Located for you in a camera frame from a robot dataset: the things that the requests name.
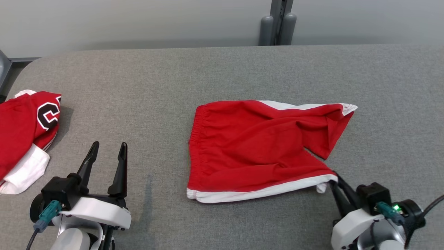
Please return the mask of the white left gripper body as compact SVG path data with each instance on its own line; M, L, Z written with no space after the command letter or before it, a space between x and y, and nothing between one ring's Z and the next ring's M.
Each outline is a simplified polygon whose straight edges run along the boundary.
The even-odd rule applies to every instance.
M59 218L59 230L64 231L71 227L96 228L112 226L128 230L131 226L131 213L127 209L125 199L106 197L82 197L71 209L63 209Z

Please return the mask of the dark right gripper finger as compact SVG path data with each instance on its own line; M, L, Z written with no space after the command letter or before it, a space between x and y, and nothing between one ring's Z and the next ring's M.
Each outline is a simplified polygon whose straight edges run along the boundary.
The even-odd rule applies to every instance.
M346 194L342 191L343 189L340 187L338 182L329 181L329 186L333 193L333 197L335 199L336 206L338 208L341 219L344 218L349 212L355 210L355 206L348 200Z
M338 174L338 172L334 172L337 175L338 183L340 187L343 189L343 193L346 194L348 200L355 206L355 209L360 209L361 202L358 197L356 191Z

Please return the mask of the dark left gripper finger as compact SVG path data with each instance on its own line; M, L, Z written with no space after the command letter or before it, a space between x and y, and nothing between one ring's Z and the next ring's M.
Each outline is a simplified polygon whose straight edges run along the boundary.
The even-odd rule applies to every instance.
M90 150L88 151L86 157L84 158L82 165L80 166L77 174L81 178L79 183L80 193L82 195L87 195L89 193L88 183L90 179L90 174L92 170L92 166L97 158L98 150L100 143L98 141L94 141Z
M127 196L128 176L128 145L122 142L118 153L118 165L114 175L113 183L108 188L111 197L125 198Z

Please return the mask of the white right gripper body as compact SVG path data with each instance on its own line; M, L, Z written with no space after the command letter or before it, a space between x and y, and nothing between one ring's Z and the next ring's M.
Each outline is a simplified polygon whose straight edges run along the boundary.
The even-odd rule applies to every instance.
M364 209L349 212L333 227L331 246L333 250L344 250L358 239L376 220L384 220L383 215L370 215Z

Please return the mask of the red jersey shirt white sleeves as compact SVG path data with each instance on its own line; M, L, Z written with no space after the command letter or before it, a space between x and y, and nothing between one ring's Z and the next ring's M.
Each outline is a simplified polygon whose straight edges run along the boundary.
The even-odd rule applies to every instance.
M59 93L22 90L0 104L0 195L17 195L42 177L59 129Z

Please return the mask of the red shorts with white trim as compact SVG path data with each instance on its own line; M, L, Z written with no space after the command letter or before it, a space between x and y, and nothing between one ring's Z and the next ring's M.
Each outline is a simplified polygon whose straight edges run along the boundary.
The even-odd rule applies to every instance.
M325 163L357 106L217 101L198 106L190 140L187 198L201 203L263 198L338 175Z

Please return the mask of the grey chair leg with caster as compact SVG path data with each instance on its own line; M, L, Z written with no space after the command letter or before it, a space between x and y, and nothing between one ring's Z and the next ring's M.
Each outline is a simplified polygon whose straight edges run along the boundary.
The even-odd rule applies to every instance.
M6 79L11 65L11 60L0 50L0 100L6 98Z

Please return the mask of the grey cylinder post foot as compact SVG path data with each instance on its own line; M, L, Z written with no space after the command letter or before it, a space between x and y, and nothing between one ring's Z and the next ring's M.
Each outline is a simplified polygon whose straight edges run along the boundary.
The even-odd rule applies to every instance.
M282 19L278 45L291 45L297 16L293 13L286 14Z
M259 46L270 46L272 44L273 17L268 15L261 19L259 32Z

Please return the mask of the grey metal upright post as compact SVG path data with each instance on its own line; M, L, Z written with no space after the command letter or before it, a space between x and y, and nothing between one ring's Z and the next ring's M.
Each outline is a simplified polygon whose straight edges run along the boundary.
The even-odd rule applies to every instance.
M271 16L273 17L272 45L278 45L283 17L292 13L294 0L272 0Z

